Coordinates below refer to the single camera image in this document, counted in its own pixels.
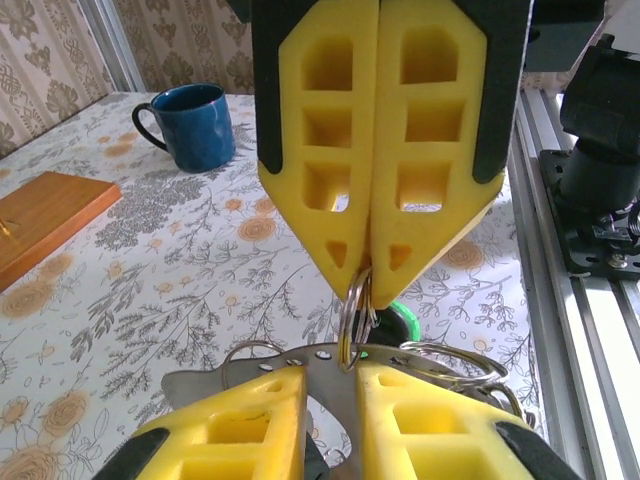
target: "metal key ring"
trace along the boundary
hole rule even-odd
[[[460,350],[458,348],[430,342],[404,342],[400,345],[400,349],[421,355],[434,353],[448,355],[470,363],[484,372],[484,375],[478,375],[476,377],[463,377],[458,375],[446,375],[442,373],[420,371],[421,374],[426,375],[427,377],[459,384],[461,386],[476,388],[489,387],[504,382],[509,376],[509,371],[500,363],[467,350]]]
[[[231,362],[231,359],[233,358],[233,356],[240,352],[241,350],[244,350],[246,348],[252,348],[252,347],[264,347],[264,348],[269,348],[271,350],[274,350],[276,352],[278,352],[279,354],[283,354],[284,350],[282,348],[280,348],[279,346],[270,343],[270,342],[266,342],[264,340],[248,340],[246,342],[241,343],[240,345],[236,346],[235,348],[232,348],[231,351],[229,351],[229,353],[227,354],[226,357],[224,357],[224,360],[222,361],[222,364],[220,365],[220,377],[222,380],[222,389],[223,390],[228,390],[229,389],[229,385],[227,383],[227,365],[229,365],[229,362]]]
[[[351,356],[351,332],[361,299],[363,300],[363,308],[360,310],[360,315],[358,316],[356,343],[366,342],[366,337],[369,336],[369,331],[371,330],[370,325],[367,325],[372,310],[370,291],[371,267],[353,276],[349,289],[347,290],[347,299],[342,305],[340,331],[338,335],[338,363],[343,373],[349,373],[353,370],[353,367],[355,367],[360,358],[360,352],[358,351],[356,351],[353,357]]]
[[[535,415],[529,415],[528,412],[524,411],[524,409],[522,408],[522,404],[520,403],[520,400],[518,400],[518,397],[516,397],[516,394],[513,393],[513,390],[511,390],[506,385],[502,383],[498,383],[496,385],[490,385],[488,387],[484,387],[482,391],[484,391],[487,395],[491,395],[491,396],[493,396],[493,392],[502,393],[507,398],[507,401],[509,402],[509,406],[511,407],[511,410],[516,417],[522,418],[522,420],[524,420],[527,423],[527,425],[529,425],[531,428],[534,428],[536,426]]]

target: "wooden tray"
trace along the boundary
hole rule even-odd
[[[122,194],[113,183],[45,172],[0,199],[0,292],[44,260]]]

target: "tablecloth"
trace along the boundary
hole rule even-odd
[[[253,97],[228,99],[235,159],[199,175],[135,131],[130,113],[151,97],[112,94],[0,161],[0,197],[44,171],[116,182],[123,194],[0,295],[0,480],[90,478],[169,410],[166,372],[212,369],[250,339],[336,339],[340,302],[258,181]],[[508,181],[400,300],[423,338],[505,364],[540,414]],[[321,451],[347,450],[322,407],[310,409]]]

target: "ceramic mug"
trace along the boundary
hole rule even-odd
[[[142,110],[153,113],[164,142],[142,125]],[[219,85],[194,83],[171,88],[151,103],[136,106],[131,116],[140,134],[169,152],[185,172],[213,170],[229,162],[235,153],[229,106]]]

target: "screw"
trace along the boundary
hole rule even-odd
[[[607,263],[613,268],[626,268],[627,256],[622,253],[612,253],[607,259]]]

